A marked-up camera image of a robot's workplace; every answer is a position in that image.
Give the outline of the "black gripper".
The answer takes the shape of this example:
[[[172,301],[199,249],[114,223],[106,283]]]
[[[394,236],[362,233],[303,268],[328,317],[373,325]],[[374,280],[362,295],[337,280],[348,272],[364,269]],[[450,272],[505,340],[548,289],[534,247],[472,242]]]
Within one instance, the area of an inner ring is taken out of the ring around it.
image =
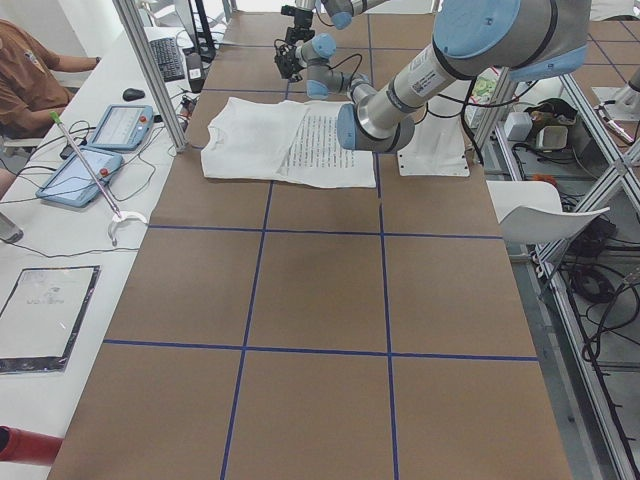
[[[312,29],[313,7],[312,6],[290,6],[281,7],[280,13],[294,19],[294,25],[288,27],[285,35],[285,43],[295,45],[297,42],[307,42],[315,36]]]
[[[287,43],[278,44],[275,42],[274,48],[274,62],[280,77],[287,81],[301,81],[302,76],[300,72],[303,70],[303,66],[296,55],[296,47]]]

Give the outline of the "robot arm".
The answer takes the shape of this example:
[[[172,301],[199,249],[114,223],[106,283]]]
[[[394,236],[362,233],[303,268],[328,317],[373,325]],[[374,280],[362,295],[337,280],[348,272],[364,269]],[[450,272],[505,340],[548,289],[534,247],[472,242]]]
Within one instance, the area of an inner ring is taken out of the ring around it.
[[[305,70],[306,94],[315,100],[324,100],[331,93],[342,93],[359,103],[373,96],[376,90],[367,76],[358,71],[344,73],[330,65],[337,45],[331,35],[316,34],[312,29],[316,10],[314,1],[297,1],[293,6],[281,8],[283,15],[294,19],[285,38],[274,41],[274,62],[281,77],[291,83],[299,82],[303,79],[300,72]]]
[[[334,71],[336,43],[312,30],[312,1],[285,5],[294,19],[275,63],[282,78],[308,72],[307,94],[344,93],[337,138],[348,150],[395,153],[414,134],[412,114],[456,80],[472,80],[491,66],[506,67],[515,82],[557,77],[585,61],[588,1],[447,1],[436,15],[430,44],[382,90],[359,74]]]

